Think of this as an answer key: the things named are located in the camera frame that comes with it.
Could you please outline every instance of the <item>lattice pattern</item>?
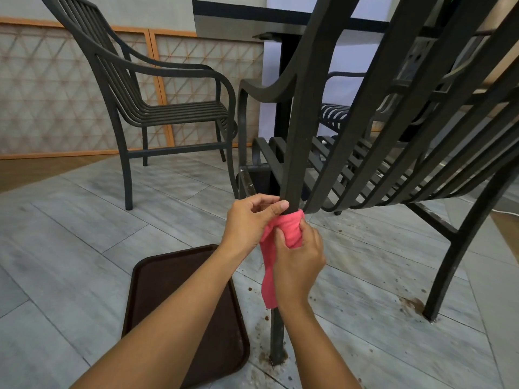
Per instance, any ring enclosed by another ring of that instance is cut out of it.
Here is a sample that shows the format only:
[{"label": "lattice pattern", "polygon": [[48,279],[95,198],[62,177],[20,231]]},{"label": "lattice pattern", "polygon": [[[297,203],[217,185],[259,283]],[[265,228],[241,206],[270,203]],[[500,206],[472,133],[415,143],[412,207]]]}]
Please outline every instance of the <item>lattice pattern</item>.
[{"label": "lattice pattern", "polygon": [[[147,54],[145,37],[121,38]],[[153,77],[139,76],[143,99],[156,105]],[[128,147],[140,129],[123,122]],[[162,127],[150,147],[165,146]],[[94,74],[71,34],[61,28],[0,25],[0,154],[117,149]]]},{"label": "lattice pattern", "polygon": [[[218,41],[203,38],[157,36],[159,56],[172,63],[207,64],[224,74],[238,92],[241,79],[261,79],[263,44]],[[213,100],[215,83],[212,79],[164,78],[165,94],[169,104]],[[228,96],[222,86],[222,102],[228,105]],[[260,104],[249,97],[247,108],[247,137],[257,137]],[[175,145],[216,142],[213,122],[173,125]]]}]

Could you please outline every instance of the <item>right hand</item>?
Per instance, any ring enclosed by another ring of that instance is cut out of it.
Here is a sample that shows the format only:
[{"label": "right hand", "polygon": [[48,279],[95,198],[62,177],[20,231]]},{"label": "right hand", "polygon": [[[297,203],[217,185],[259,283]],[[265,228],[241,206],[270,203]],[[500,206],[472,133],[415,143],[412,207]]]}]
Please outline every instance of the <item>right hand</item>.
[{"label": "right hand", "polygon": [[302,246],[288,248],[285,235],[276,229],[277,259],[274,264],[274,286],[279,308],[306,307],[308,294],[319,272],[326,264],[323,241],[319,232],[302,219]]}]

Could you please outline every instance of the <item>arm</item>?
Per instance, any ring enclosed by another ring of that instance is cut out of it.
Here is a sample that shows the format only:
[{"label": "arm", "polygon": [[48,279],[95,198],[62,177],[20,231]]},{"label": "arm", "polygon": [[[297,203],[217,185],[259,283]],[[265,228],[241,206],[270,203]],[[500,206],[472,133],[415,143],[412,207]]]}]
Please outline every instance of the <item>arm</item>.
[{"label": "arm", "polygon": [[256,247],[268,222],[288,206],[277,196],[262,194],[236,201],[213,255],[73,389],[180,387],[231,275]]},{"label": "arm", "polygon": [[301,221],[302,247],[289,249],[283,232],[276,232],[274,284],[279,311],[294,347],[304,389],[361,389],[354,375],[315,319],[308,294],[326,264],[317,230]]}]

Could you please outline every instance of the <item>forearm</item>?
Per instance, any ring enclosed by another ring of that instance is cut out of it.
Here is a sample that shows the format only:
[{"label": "forearm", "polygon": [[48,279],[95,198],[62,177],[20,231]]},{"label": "forearm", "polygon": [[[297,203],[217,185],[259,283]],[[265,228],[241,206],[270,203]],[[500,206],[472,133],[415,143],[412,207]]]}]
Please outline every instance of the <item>forearm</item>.
[{"label": "forearm", "polygon": [[304,389],[360,389],[308,303],[290,306],[289,309],[280,308],[280,312],[294,347],[297,370]]},{"label": "forearm", "polygon": [[239,257],[218,248],[157,309],[73,386],[177,388],[191,364]]}]

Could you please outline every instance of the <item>left hand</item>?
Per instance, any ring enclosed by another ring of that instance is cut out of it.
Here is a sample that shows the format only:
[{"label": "left hand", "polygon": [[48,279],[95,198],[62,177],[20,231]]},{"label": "left hand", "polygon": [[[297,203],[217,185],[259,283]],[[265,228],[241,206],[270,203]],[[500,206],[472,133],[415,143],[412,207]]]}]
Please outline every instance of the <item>left hand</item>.
[{"label": "left hand", "polygon": [[288,201],[279,196],[256,194],[237,200],[227,212],[224,236],[220,246],[243,260],[258,245],[270,220],[288,209]]}]

